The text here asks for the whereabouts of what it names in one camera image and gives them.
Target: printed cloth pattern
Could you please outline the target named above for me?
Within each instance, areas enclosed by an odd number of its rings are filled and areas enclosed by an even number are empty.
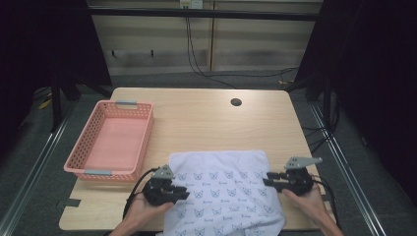
[[[269,236],[284,226],[262,150],[178,152],[169,166],[190,196],[165,214],[164,236]]]

